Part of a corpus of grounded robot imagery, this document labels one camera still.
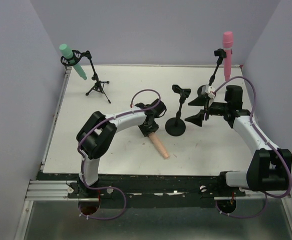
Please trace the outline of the black round-base stand front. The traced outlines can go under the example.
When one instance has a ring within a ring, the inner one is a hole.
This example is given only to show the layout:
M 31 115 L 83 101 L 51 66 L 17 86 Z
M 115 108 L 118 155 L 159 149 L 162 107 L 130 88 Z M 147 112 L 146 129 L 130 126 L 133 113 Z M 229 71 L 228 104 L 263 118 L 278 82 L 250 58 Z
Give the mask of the black round-base stand front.
M 185 103 L 185 100 L 190 96 L 191 89 L 190 88 L 181 88 L 177 84 L 172 85 L 172 90 L 174 93 L 177 93 L 180 95 L 179 98 L 179 108 L 176 113 L 175 117 L 170 118 L 166 124 L 165 124 L 165 130 L 166 132 L 173 136 L 178 137 L 185 133 L 186 125 L 184 121 L 181 119 L 181 110 L 182 106 Z

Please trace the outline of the peach toy microphone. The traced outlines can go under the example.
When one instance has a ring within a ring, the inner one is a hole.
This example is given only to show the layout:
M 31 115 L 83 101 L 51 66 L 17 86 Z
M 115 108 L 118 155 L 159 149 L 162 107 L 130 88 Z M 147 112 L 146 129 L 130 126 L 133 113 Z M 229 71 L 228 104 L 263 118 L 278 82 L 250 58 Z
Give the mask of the peach toy microphone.
M 170 155 L 169 155 L 166 147 L 163 145 L 163 143 L 161 142 L 161 140 L 157 136 L 157 134 L 152 132 L 149 134 L 148 137 L 151 140 L 151 142 L 153 143 L 153 145 L 155 146 L 155 148 L 157 149 L 157 151 L 161 154 L 161 156 L 164 159 L 168 159 L 170 157 Z

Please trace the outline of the pink toy microphone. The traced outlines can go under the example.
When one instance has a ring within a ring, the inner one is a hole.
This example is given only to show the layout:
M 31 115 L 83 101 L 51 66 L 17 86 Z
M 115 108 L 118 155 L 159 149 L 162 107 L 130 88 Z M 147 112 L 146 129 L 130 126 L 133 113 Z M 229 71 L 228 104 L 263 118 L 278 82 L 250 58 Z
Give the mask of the pink toy microphone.
M 224 68 L 224 79 L 225 81 L 229 81 L 231 76 L 231 60 L 232 60 L 232 47 L 233 47 L 233 32 L 226 31 L 223 33 L 222 37 L 222 46 L 223 50 L 226 53 L 226 57 L 223 60 L 223 68 Z

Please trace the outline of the green toy microphone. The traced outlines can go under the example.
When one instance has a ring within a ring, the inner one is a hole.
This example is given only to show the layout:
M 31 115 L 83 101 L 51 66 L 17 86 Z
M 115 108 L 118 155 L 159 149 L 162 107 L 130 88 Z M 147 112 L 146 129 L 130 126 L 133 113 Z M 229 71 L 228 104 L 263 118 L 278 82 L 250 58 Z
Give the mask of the green toy microphone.
M 62 55 L 61 56 L 62 65 L 64 65 L 65 67 L 72 67 L 83 80 L 87 80 L 86 73 L 79 64 L 80 59 L 75 55 L 75 51 L 72 50 L 65 43 L 59 46 L 59 50 Z

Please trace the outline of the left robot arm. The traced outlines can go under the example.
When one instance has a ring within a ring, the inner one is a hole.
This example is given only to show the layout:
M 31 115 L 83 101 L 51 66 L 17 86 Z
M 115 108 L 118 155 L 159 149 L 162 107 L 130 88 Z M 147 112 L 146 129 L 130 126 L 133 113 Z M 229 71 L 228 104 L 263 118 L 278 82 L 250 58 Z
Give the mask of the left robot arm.
M 92 187 L 98 181 L 98 168 L 101 156 L 109 149 L 110 144 L 118 132 L 137 126 L 144 137 L 151 142 L 164 159 L 169 153 L 155 132 L 159 125 L 155 119 L 164 116 L 167 108 L 156 99 L 151 104 L 138 103 L 128 112 L 104 115 L 100 111 L 94 112 L 76 136 L 77 151 L 82 156 L 79 173 L 81 182 Z

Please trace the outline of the black round-base stand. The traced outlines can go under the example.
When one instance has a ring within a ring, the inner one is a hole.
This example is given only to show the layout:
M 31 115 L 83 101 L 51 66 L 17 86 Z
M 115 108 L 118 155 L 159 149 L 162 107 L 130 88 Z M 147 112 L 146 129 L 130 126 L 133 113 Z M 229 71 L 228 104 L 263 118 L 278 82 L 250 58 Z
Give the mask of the black round-base stand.
M 214 80 L 215 80 L 215 75 L 217 73 L 218 68 L 220 67 L 221 64 L 223 64 L 223 60 L 226 57 L 226 53 L 222 48 L 218 48 L 217 50 L 214 51 L 214 56 L 218 57 L 216 61 L 216 67 L 213 72 L 213 75 L 210 77 L 208 85 L 212 86 Z
M 179 108 L 176 113 L 175 117 L 170 118 L 166 124 L 165 124 L 165 130 L 166 132 L 173 136 L 178 137 L 185 133 L 186 125 L 184 121 L 181 119 L 181 110 L 182 106 L 185 103 L 185 100 L 190 96 L 191 89 L 190 88 L 181 88 L 177 84 L 172 85 L 172 90 L 174 93 L 177 93 L 180 95 L 179 98 Z

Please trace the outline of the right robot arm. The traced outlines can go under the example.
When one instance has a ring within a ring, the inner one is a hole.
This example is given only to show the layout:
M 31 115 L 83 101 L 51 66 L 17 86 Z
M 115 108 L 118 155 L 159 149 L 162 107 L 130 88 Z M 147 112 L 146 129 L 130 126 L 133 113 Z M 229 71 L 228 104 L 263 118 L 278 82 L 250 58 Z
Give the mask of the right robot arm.
M 252 191 L 287 190 L 289 178 L 286 171 L 291 168 L 291 152 L 261 137 L 261 129 L 250 117 L 250 111 L 242 107 L 242 87 L 228 85 L 224 102 L 214 101 L 213 90 L 209 85 L 202 85 L 198 89 L 198 97 L 189 105 L 203 109 L 185 121 L 201 127 L 209 116 L 221 116 L 240 135 L 252 153 L 247 170 L 222 171 L 221 180 L 228 187 Z

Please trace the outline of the black tripod shock-mount stand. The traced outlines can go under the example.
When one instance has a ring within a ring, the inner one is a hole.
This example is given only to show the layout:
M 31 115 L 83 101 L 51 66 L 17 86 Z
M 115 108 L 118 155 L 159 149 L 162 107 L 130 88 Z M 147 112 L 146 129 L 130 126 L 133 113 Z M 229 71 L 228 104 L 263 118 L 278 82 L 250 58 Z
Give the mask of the black tripod shock-mount stand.
M 108 103 L 111 104 L 111 101 L 109 100 L 109 98 L 107 97 L 106 93 L 104 92 L 104 85 L 105 85 L 105 84 L 109 84 L 110 82 L 109 82 L 109 81 L 100 81 L 100 80 L 99 80 L 99 76 L 98 76 L 98 74 L 96 73 L 96 70 L 95 70 L 94 64 L 93 64 L 93 62 L 92 62 L 92 55 L 91 55 L 90 51 L 89 51 L 89 50 L 87 50 L 87 51 L 85 51 L 85 52 L 80 52 L 80 51 L 78 51 L 78 50 L 74 50 L 74 51 L 75 51 L 75 55 L 76 55 L 77 57 L 79 57 L 80 60 L 81 60 L 82 58 L 87 58 L 87 59 L 89 60 L 90 66 L 91 66 L 92 71 L 93 71 L 93 76 L 91 77 L 91 79 L 92 79 L 92 81 L 94 81 L 95 83 L 94 83 L 93 87 L 92 87 L 88 92 L 85 93 L 85 95 L 88 96 L 92 91 L 95 91 L 95 92 L 101 93 L 101 94 L 103 94 L 103 95 L 106 97 Z

